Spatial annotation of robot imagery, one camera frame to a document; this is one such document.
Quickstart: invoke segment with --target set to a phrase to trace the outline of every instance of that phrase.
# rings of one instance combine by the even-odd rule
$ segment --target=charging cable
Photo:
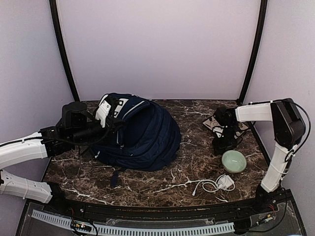
[[[215,192],[219,191],[220,189],[222,189],[224,191],[233,191],[235,189],[235,183],[231,179],[231,177],[228,175],[221,175],[217,178],[216,181],[213,181],[211,179],[205,179],[205,180],[199,181],[195,187],[195,190],[192,192],[193,196],[196,195],[197,188],[198,188],[199,184],[201,184],[201,183],[202,183],[203,190],[205,190],[208,193],[215,193]],[[211,190],[206,189],[205,185],[207,185],[207,184],[212,185],[214,187],[214,190],[211,191]]]

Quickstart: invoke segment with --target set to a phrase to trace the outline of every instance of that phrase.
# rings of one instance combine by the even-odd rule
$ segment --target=black pole
[[[265,22],[265,16],[267,11],[267,2],[268,0],[261,0],[260,2],[260,10],[259,10],[259,17],[258,17],[258,23],[257,23],[257,29],[256,29],[256,35],[254,39],[254,44],[252,46],[252,54],[250,58],[250,62],[247,68],[246,76],[244,79],[243,87],[241,90],[240,97],[236,100],[238,105],[242,105],[248,90],[248,87],[250,86],[251,78],[252,78],[252,72],[255,67],[256,58],[258,55],[258,49],[260,45],[262,30],[264,27]]]
[[[64,71],[65,71],[65,74],[67,76],[67,80],[68,80],[74,101],[80,101],[79,94],[78,94],[77,88],[75,86],[73,77],[72,77],[67,53],[65,52],[63,35],[61,32],[58,10],[57,10],[57,3],[56,3],[56,0],[49,0],[49,3],[50,3],[50,10],[51,10],[51,17],[53,19],[56,39],[57,39],[57,43],[58,43],[58,47],[59,47],[59,52],[60,52],[61,59],[63,61]]]

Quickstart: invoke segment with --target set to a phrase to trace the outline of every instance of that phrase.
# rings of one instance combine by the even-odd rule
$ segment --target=marble tabletop
[[[182,142],[178,156],[171,165],[156,172],[127,170],[119,174],[116,188],[110,187],[113,171],[119,167],[107,166],[78,149],[53,157],[44,181],[59,183],[66,197],[88,203],[132,207],[188,207],[233,202],[253,198],[256,187],[267,171],[267,163],[249,131],[237,146],[247,160],[246,169],[230,174],[235,190],[207,193],[201,186],[192,192],[198,180],[216,180],[227,174],[221,155],[214,155],[212,132],[202,122],[220,106],[233,107],[234,101],[217,100],[159,100],[178,123]],[[88,102],[91,110],[96,102]]]

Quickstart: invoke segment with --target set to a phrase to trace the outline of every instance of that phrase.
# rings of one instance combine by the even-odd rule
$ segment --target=backpack
[[[157,103],[131,94],[111,93],[119,99],[114,117],[125,123],[106,144],[91,147],[100,162],[126,169],[157,171],[176,158],[182,135],[170,113]],[[116,186],[115,171],[111,186]]]

